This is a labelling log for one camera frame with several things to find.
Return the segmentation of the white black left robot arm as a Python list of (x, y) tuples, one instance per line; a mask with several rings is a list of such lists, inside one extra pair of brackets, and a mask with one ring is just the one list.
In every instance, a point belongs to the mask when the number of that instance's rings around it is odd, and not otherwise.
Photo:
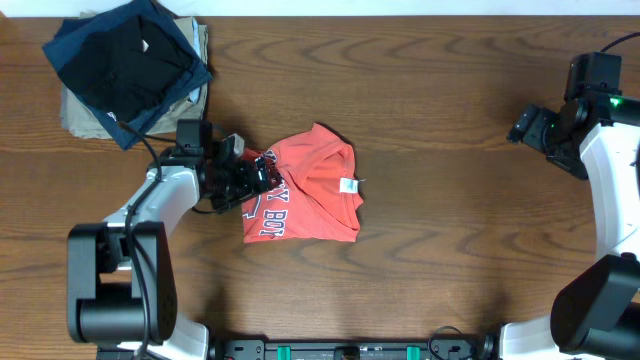
[(116, 212), (67, 239), (71, 338), (99, 359), (207, 359), (207, 326), (178, 310), (168, 240), (204, 199), (227, 212), (281, 182), (273, 159), (238, 135), (182, 140), (154, 152), (144, 183)]

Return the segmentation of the red printed t-shirt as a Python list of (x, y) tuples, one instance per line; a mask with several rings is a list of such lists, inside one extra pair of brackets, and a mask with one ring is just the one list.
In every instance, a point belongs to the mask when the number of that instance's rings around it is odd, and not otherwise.
[(242, 205), (244, 241), (320, 239), (354, 242), (363, 204), (355, 176), (353, 147), (315, 123), (306, 132), (244, 157), (272, 161), (282, 180), (274, 189)]

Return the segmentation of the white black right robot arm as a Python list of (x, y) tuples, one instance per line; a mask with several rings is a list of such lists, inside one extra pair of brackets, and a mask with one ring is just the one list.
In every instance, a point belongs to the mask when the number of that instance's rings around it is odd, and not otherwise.
[(638, 358), (638, 101), (591, 94), (560, 112), (530, 105), (507, 138), (589, 182), (596, 256), (556, 295), (550, 314), (501, 327), (498, 358)]

